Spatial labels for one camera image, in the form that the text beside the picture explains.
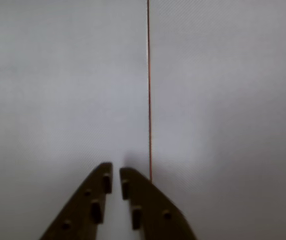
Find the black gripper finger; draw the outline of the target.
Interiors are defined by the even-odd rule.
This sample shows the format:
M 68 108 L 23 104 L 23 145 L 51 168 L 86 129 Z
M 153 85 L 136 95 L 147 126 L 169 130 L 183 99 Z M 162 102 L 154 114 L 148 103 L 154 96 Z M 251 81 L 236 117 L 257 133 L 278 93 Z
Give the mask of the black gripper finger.
M 95 240 L 103 223 L 106 195 L 112 193 L 113 166 L 99 164 L 83 181 L 42 235 L 43 240 Z
M 196 240 L 181 211 L 138 170 L 120 169 L 122 198 L 129 201 L 131 226 L 145 240 Z

